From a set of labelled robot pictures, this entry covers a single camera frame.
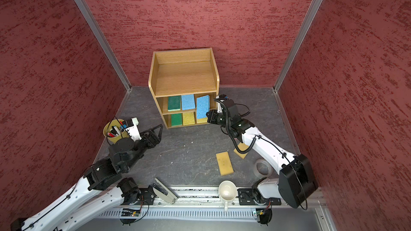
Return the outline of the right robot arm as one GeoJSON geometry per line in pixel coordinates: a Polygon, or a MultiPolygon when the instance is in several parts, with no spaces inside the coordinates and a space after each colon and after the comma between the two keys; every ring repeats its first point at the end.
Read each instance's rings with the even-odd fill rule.
{"type": "Polygon", "coordinates": [[[219,95],[214,101],[218,109],[207,112],[207,122],[225,130],[240,154],[256,151],[279,176],[277,181],[260,178],[253,184],[254,201],[278,198],[294,209],[301,207],[306,210],[308,197],[318,189],[309,159],[281,148],[266,137],[244,118],[246,114],[239,113],[237,104],[226,95],[219,95]]]}

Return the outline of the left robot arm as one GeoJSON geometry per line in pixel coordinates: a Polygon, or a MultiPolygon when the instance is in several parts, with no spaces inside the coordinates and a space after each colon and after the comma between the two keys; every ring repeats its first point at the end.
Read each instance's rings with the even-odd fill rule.
{"type": "Polygon", "coordinates": [[[121,138],[109,146],[109,155],[91,165],[77,183],[39,213],[29,218],[18,218],[12,231],[61,231],[80,225],[106,209],[134,203],[139,188],[133,178],[122,175],[140,160],[148,149],[162,139],[163,125],[141,132],[140,140],[121,138]]]}

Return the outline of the dark green sponge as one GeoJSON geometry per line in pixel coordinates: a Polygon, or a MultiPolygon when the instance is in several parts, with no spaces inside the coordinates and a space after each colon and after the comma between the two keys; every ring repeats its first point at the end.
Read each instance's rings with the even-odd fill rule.
{"type": "Polygon", "coordinates": [[[167,110],[180,111],[182,109],[181,96],[170,96],[168,97],[168,107],[167,110]]]}

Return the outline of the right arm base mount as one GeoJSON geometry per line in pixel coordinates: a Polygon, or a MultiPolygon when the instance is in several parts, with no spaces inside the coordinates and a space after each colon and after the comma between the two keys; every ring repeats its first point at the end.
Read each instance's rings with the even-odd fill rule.
{"type": "Polygon", "coordinates": [[[265,198],[257,189],[253,188],[239,188],[238,200],[240,205],[255,205],[255,206],[279,206],[281,205],[280,198],[265,198]]]}

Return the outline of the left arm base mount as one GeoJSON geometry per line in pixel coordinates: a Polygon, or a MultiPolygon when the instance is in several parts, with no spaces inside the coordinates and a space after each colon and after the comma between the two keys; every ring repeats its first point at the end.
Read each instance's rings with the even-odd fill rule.
{"type": "Polygon", "coordinates": [[[125,196],[125,205],[142,205],[148,204],[153,205],[156,195],[154,193],[153,187],[148,188],[136,188],[134,191],[130,192],[125,196]]]}

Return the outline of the bright green sponge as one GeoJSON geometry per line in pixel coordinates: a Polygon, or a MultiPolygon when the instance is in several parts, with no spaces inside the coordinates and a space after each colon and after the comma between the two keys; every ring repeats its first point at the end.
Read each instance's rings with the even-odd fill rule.
{"type": "Polygon", "coordinates": [[[171,126],[177,127],[183,125],[183,115],[181,113],[176,113],[171,115],[171,126]]]}

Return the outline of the light blue sponge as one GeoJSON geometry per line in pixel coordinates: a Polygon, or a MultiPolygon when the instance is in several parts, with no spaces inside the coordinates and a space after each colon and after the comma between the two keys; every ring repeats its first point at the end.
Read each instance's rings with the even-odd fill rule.
{"type": "Polygon", "coordinates": [[[197,98],[197,119],[207,118],[207,113],[210,110],[210,97],[204,95],[197,98]]]}
{"type": "Polygon", "coordinates": [[[194,94],[182,95],[181,96],[181,102],[182,102],[182,110],[183,111],[193,110],[193,109],[196,108],[194,94]]]}

